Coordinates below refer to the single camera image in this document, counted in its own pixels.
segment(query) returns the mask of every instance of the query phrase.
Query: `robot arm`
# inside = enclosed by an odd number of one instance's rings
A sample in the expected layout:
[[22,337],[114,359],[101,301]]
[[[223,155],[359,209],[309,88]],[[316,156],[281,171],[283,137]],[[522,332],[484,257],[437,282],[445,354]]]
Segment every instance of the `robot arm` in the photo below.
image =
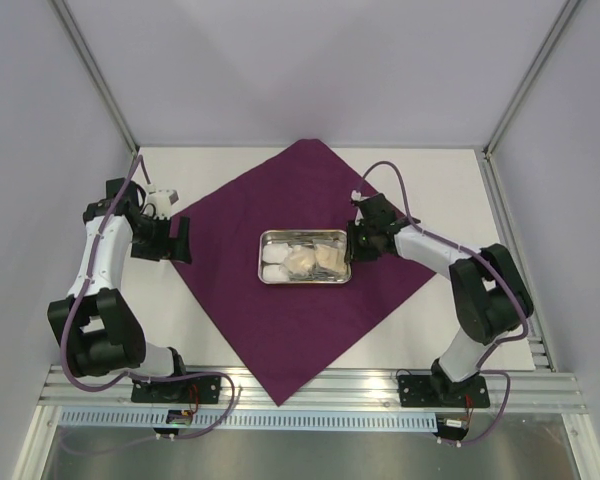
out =
[[[418,262],[451,281],[460,329],[432,366],[431,383],[441,400],[477,376],[494,344],[520,326],[520,317],[499,286],[488,287],[489,272],[469,254],[423,235],[397,215],[384,195],[354,200],[360,218],[347,226],[347,260],[376,260],[391,253]],[[528,317],[533,303],[509,251],[495,244],[472,249],[500,274]]]
[[[58,344],[84,284],[93,241],[123,183],[124,179],[108,181],[106,198],[90,204],[83,214],[87,241],[80,270],[67,297],[52,302],[47,312]],[[92,260],[91,283],[69,333],[67,360],[75,377],[102,376],[120,370],[154,377],[183,372],[182,360],[174,349],[145,341],[142,327],[120,293],[129,245],[132,257],[191,263],[189,219],[182,217],[177,235],[170,236],[171,205],[177,200],[175,190],[156,190],[149,185],[145,191],[136,183],[129,183],[103,231]]]

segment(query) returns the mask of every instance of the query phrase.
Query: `beige food item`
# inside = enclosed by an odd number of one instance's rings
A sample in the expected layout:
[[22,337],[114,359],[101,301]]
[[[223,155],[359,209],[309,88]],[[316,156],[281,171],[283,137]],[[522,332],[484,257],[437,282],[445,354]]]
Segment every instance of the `beige food item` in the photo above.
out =
[[311,248],[296,245],[283,262],[289,273],[307,276],[316,264],[316,254]]
[[266,282],[284,283],[289,281],[289,274],[282,265],[265,265],[262,269],[262,278]]
[[290,253],[288,243],[271,243],[262,249],[262,260],[266,263],[282,263]]
[[344,261],[345,250],[329,245],[315,244],[315,255],[318,266],[339,275],[347,273],[347,264]]

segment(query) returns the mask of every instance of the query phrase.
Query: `grey wall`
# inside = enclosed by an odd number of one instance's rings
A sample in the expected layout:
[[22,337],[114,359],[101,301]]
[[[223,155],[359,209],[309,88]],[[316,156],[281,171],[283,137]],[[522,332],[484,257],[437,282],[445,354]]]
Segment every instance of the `grey wall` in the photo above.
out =
[[600,0],[588,0],[496,164],[559,366],[600,437]]
[[136,140],[483,145],[564,0],[68,0]]
[[81,213],[126,165],[47,2],[0,2],[0,479],[58,359],[46,306],[78,268]]

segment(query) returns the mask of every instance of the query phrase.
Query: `white table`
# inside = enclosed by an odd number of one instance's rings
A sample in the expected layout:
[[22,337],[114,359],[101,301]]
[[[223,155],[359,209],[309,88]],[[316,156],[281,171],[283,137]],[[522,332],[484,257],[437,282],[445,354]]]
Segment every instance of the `white table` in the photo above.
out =
[[[143,148],[141,153],[158,188],[178,190],[180,201],[175,207],[182,210],[281,150],[156,147]],[[375,161],[395,162],[404,176],[413,214],[428,227],[467,244],[486,246],[498,241],[472,150],[334,150],[360,174]],[[144,184],[140,172],[134,179]],[[369,181],[391,202],[402,205],[393,171],[379,167]],[[191,254],[195,258],[204,252]],[[122,292],[147,341],[175,347],[189,365],[243,366],[170,262],[128,258]],[[426,369],[446,350],[458,328],[451,286],[436,276],[331,367]],[[503,345],[485,368],[533,370],[528,343]]]

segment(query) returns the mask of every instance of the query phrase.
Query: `grey floor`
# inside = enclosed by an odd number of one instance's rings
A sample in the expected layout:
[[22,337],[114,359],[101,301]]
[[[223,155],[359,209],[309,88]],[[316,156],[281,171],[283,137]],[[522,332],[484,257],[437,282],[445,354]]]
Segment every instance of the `grey floor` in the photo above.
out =
[[[475,435],[491,417],[474,416]],[[94,451],[151,435],[136,428],[73,429],[73,449]],[[578,479],[559,416],[507,415],[483,443],[441,446],[409,433],[222,430],[194,440],[150,441],[80,457],[58,448],[43,478],[54,479]]]

